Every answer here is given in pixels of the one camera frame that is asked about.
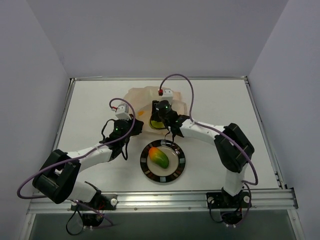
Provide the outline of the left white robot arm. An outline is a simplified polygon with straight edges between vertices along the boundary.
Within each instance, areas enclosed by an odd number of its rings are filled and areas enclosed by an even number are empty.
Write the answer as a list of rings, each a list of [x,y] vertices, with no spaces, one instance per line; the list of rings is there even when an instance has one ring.
[[[41,174],[34,177],[33,187],[56,204],[81,201],[88,209],[97,209],[103,199],[101,191],[88,181],[80,182],[78,174],[119,155],[127,160],[130,137],[142,133],[143,126],[140,120],[118,119],[110,135],[95,146],[73,152],[54,150],[41,167]]]

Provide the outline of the orange translucent plastic bag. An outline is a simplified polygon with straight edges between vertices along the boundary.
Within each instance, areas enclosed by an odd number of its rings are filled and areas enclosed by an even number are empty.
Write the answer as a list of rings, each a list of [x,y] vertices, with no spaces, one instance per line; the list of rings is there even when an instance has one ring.
[[[135,116],[139,121],[144,122],[142,132],[149,134],[157,134],[164,136],[167,133],[165,129],[153,129],[149,125],[149,120],[152,113],[152,101],[160,101],[161,97],[158,94],[159,88],[157,86],[133,87],[128,90],[124,99],[128,101],[134,108]],[[182,95],[178,91],[173,91],[172,109],[179,115],[187,115],[187,104],[182,101]]]

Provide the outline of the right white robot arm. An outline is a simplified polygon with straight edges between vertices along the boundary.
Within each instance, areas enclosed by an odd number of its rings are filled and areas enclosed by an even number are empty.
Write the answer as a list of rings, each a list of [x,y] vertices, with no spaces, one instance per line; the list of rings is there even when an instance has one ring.
[[[219,126],[192,121],[190,116],[174,111],[168,100],[152,101],[150,119],[161,122],[173,137],[192,138],[214,145],[226,168],[223,203],[232,207],[240,201],[240,192],[249,183],[245,181],[245,172],[247,166],[252,165],[255,149],[237,124]]]

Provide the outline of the fake green apple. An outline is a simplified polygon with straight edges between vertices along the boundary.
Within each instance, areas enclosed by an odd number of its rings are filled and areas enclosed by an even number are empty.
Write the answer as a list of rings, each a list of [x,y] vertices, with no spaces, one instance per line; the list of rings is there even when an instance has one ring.
[[[155,130],[162,130],[165,128],[162,122],[158,122],[155,120],[150,120],[149,125],[152,129],[155,129]]]

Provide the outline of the fake mango orange green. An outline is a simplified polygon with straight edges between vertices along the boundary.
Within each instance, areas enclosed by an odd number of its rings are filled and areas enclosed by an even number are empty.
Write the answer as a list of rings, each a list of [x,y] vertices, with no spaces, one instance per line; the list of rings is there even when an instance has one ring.
[[[169,158],[168,156],[159,148],[151,147],[148,151],[148,156],[150,160],[157,164],[159,167],[166,169],[169,167]]]

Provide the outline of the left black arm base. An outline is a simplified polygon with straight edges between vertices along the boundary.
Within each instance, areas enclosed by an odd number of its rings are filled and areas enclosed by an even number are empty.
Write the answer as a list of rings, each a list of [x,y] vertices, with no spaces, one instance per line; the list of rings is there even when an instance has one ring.
[[[109,217],[107,217],[104,211],[113,211],[116,209],[116,205],[118,204],[118,200],[116,198],[107,198],[104,195],[97,193],[90,202],[84,202],[81,200],[71,200],[71,202],[75,204],[77,213],[80,211],[92,212],[92,217],[85,216],[89,215],[89,213],[80,214],[84,227],[100,229],[111,228],[115,226],[115,223]]]

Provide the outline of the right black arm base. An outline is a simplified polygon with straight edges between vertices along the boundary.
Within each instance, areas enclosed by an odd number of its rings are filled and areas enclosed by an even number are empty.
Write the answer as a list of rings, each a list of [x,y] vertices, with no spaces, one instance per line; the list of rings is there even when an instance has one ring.
[[[252,207],[252,194],[243,190],[235,196],[229,195],[224,190],[207,192],[206,203],[212,221],[225,224],[227,228],[236,228]]]

